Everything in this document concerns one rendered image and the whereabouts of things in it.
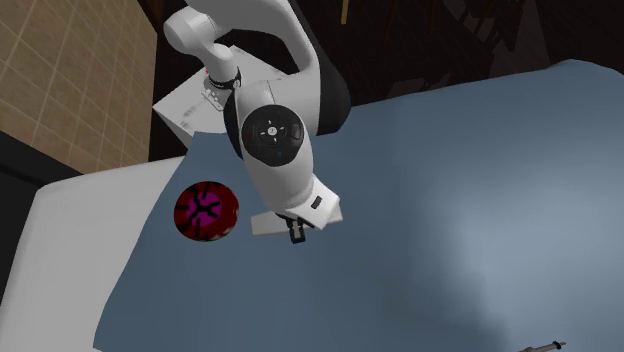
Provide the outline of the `red plate with purple pattern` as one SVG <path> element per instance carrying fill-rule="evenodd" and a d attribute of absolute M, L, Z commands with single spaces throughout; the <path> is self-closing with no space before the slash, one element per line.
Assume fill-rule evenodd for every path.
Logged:
<path fill-rule="evenodd" d="M 210 242 L 227 236 L 235 227 L 239 202 L 222 183 L 202 181 L 186 188 L 174 207 L 174 223 L 185 237 Z"/>

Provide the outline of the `thin grey metal tool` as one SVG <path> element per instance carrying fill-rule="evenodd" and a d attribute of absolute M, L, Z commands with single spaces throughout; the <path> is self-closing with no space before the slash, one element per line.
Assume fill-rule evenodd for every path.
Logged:
<path fill-rule="evenodd" d="M 550 344 L 538 346 L 538 347 L 526 347 L 519 352 L 551 352 L 553 350 L 561 350 L 566 345 L 564 341 L 552 341 Z"/>

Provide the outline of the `light grey robot stand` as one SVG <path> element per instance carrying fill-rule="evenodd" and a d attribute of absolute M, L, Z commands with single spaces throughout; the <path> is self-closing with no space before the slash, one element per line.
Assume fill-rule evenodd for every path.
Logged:
<path fill-rule="evenodd" d="M 244 85 L 285 76 L 284 72 L 235 45 L 230 49 L 233 61 L 242 73 Z M 201 69 L 155 103 L 153 109 L 178 139 L 189 146 L 197 131 L 217 134 L 226 132 L 223 107 L 229 95 L 230 91 L 216 90 L 209 83 L 207 71 Z"/>

